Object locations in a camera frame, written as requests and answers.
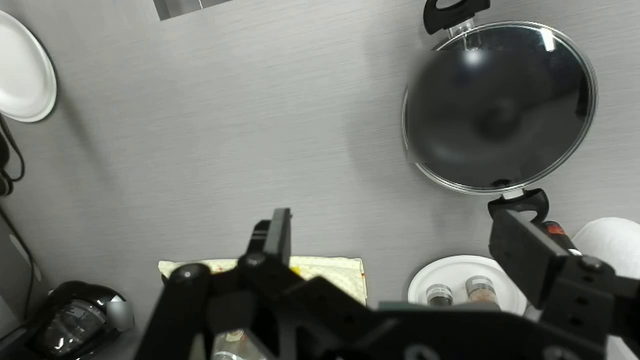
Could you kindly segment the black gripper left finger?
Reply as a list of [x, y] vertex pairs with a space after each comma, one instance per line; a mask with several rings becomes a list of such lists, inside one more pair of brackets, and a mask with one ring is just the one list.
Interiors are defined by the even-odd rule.
[[276, 259], [282, 265], [290, 262], [291, 213], [276, 208], [269, 220], [259, 220], [250, 236], [243, 265], [258, 267], [266, 259]]

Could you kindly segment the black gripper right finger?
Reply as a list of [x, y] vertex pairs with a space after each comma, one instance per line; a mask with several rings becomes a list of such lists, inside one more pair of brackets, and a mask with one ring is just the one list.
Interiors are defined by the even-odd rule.
[[495, 210], [492, 218], [490, 255], [531, 306], [580, 295], [580, 253], [558, 222], [534, 222], [515, 210]]

